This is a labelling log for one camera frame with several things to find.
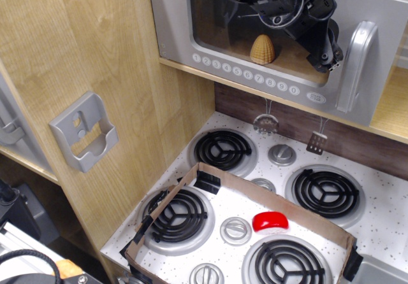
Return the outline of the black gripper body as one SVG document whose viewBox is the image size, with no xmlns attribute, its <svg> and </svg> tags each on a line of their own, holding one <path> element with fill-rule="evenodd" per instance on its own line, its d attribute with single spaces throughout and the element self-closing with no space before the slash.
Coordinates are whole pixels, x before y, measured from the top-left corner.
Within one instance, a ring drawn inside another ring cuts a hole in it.
<svg viewBox="0 0 408 284">
<path fill-rule="evenodd" d="M 342 50 L 337 43 L 339 26 L 332 20 L 332 15 L 332 11 L 323 18 L 313 17 L 307 13 L 299 15 L 287 13 L 281 16 L 280 25 L 284 26 L 286 34 L 302 46 L 308 55 L 317 60 L 331 60 L 334 51 Z"/>
</svg>

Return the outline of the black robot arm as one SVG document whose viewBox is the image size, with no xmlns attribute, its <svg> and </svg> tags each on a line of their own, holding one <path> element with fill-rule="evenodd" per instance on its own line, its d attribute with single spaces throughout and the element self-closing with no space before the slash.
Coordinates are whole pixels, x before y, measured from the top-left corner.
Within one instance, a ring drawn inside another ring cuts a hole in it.
<svg viewBox="0 0 408 284">
<path fill-rule="evenodd" d="M 326 73 L 338 66 L 344 54 L 337 43 L 339 27 L 332 20 L 336 0 L 228 0 L 245 4 L 260 21 L 282 30 L 306 51 L 316 71 Z"/>
</svg>

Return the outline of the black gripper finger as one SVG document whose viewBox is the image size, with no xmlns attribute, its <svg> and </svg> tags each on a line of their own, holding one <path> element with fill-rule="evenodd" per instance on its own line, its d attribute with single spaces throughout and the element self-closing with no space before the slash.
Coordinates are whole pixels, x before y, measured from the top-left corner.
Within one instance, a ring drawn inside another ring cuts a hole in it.
<svg viewBox="0 0 408 284">
<path fill-rule="evenodd" d="M 338 68 L 343 58 L 344 58 L 343 51 L 336 50 L 334 51 L 333 58 L 331 60 L 328 60 L 328 59 L 317 60 L 312 55 L 308 55 L 307 61 L 317 72 L 327 73 L 327 72 L 333 71 L 334 69 Z"/>
</svg>

